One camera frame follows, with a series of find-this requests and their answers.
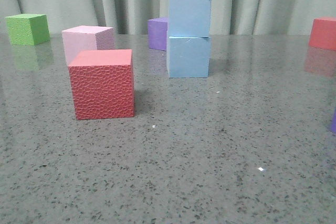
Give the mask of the light blue foam cube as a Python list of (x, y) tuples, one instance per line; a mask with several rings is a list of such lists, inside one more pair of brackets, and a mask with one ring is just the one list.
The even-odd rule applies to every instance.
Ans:
[(167, 39), (166, 67), (170, 78), (207, 77), (211, 55), (209, 37)]

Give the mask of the red textured foam cube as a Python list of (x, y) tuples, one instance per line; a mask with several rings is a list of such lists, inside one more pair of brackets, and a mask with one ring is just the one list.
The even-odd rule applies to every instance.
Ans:
[(134, 116), (131, 49), (84, 50), (68, 70), (76, 119)]

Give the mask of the purple foam cube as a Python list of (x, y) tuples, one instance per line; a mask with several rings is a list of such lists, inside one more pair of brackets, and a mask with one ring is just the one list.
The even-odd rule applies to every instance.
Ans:
[(148, 20), (148, 46), (151, 49), (166, 51), (168, 18)]

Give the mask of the pink foam cube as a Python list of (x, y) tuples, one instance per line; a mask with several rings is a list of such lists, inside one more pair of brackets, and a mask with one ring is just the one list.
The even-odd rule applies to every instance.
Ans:
[(113, 27), (81, 25), (61, 33), (67, 65), (83, 50), (114, 49)]

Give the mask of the green foam cube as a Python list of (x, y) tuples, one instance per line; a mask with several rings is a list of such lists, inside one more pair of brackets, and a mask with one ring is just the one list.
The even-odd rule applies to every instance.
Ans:
[(50, 41), (45, 14), (18, 14), (5, 17), (12, 45), (37, 45)]

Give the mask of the red foam cube right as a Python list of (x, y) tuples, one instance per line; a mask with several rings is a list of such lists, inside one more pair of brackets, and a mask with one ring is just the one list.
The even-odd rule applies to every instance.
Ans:
[(335, 50), (335, 17), (315, 18), (308, 45), (310, 47)]

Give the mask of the purple cube at edge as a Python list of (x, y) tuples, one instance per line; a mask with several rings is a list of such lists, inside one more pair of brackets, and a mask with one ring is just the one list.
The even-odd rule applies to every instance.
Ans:
[(330, 130), (331, 132), (336, 133), (336, 109), (333, 114), (333, 118), (332, 118), (331, 125), (330, 125)]

